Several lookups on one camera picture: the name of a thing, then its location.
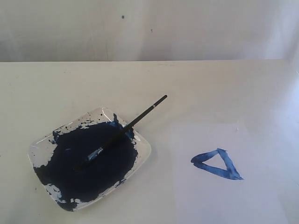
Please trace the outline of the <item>white paper sheet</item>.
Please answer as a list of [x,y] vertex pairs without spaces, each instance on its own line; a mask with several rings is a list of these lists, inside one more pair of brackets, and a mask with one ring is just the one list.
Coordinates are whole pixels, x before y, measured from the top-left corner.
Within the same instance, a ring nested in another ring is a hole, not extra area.
[[175,124],[168,142],[178,223],[298,223],[291,151],[257,146],[242,124]]

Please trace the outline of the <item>black paintbrush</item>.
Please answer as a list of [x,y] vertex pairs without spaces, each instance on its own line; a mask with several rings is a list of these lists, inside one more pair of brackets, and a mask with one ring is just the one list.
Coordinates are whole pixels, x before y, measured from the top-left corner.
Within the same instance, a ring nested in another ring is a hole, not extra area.
[[146,109],[143,113],[141,113],[138,117],[136,117],[133,121],[127,124],[124,128],[122,128],[116,135],[110,138],[103,146],[99,147],[91,154],[89,154],[81,163],[76,165],[73,170],[80,171],[81,169],[89,166],[98,155],[116,143],[119,138],[121,138],[127,131],[129,131],[135,124],[137,124],[141,119],[143,119],[147,114],[149,114],[155,107],[157,107],[160,103],[162,103],[168,96],[165,94],[158,101],[156,101],[152,106]]

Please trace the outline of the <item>white square paint dish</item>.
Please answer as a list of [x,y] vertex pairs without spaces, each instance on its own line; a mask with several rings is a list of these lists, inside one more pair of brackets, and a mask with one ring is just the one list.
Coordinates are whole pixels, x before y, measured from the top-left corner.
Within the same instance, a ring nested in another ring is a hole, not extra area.
[[98,108],[31,144],[28,157],[34,172],[62,209],[76,211],[102,199],[147,160],[150,144],[130,130],[90,165],[74,169],[125,125],[113,111]]

